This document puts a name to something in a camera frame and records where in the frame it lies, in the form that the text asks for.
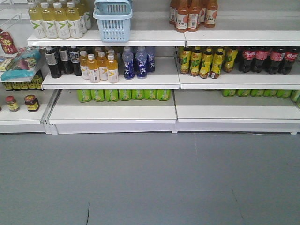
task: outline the green can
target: green can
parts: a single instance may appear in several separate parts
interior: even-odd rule
[[[104,93],[105,93],[105,99],[108,102],[117,102],[119,100],[117,89],[105,89]]]
[[[157,90],[157,99],[159,101],[167,101],[171,97],[171,89],[158,89]]]
[[[251,90],[251,96],[252,97],[261,97],[263,96],[264,89],[252,89]]]
[[[131,90],[131,98],[133,100],[144,99],[144,89],[132,89]]]
[[[105,101],[105,95],[104,95],[104,90],[103,89],[92,89],[91,95],[92,99],[96,102],[103,102]]]
[[[89,89],[78,89],[77,90],[78,101],[89,102],[92,100],[92,96]]]
[[[251,93],[251,89],[238,89],[236,91],[236,95],[240,97],[246,97],[249,96]]]
[[[128,101],[131,99],[131,90],[130,89],[119,89],[119,100]]]
[[[278,90],[277,91],[277,94],[276,94],[276,97],[278,98],[288,98],[291,96],[291,93],[292,93],[293,90]]]
[[[144,90],[146,100],[155,100],[158,97],[157,89],[145,89]]]
[[[276,89],[266,89],[263,92],[263,95],[265,97],[274,97],[277,94],[277,90]]]
[[[222,95],[224,97],[232,97],[236,93],[236,89],[222,89]]]

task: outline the coca-cola bottle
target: coca-cola bottle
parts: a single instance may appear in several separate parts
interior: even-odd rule
[[[253,60],[252,71],[260,73],[263,70],[263,63],[268,57],[269,47],[259,47]]]
[[[243,51],[243,60],[240,62],[239,71],[244,73],[249,72],[251,63],[255,58],[256,47],[245,47]]]
[[[266,71],[269,74],[276,74],[279,69],[279,64],[285,56],[285,47],[274,47],[270,55],[270,63],[266,66]]]
[[[285,53],[285,57],[279,65],[279,72],[286,75],[289,74],[293,63],[296,61],[299,54],[299,48],[288,47]]]

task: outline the jar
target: jar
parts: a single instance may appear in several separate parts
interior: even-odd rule
[[[29,112],[35,112],[39,109],[39,102],[35,95],[27,95],[24,100]]]
[[[8,106],[8,109],[12,112],[16,112],[20,109],[20,107],[19,107],[17,101],[15,100],[14,96],[11,96],[11,95],[7,96],[5,98],[5,102]]]

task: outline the cola bottle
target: cola bottle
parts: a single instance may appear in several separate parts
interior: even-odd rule
[[[249,72],[251,69],[251,63],[255,58],[256,47],[245,47],[243,51],[243,59],[240,62],[239,71],[244,73]]]
[[[294,62],[299,54],[299,48],[288,47],[285,53],[285,57],[279,65],[279,72],[286,75],[289,74]]]

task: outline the gray floor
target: gray floor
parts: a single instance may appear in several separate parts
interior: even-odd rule
[[[0,224],[297,225],[300,135],[0,135]]]

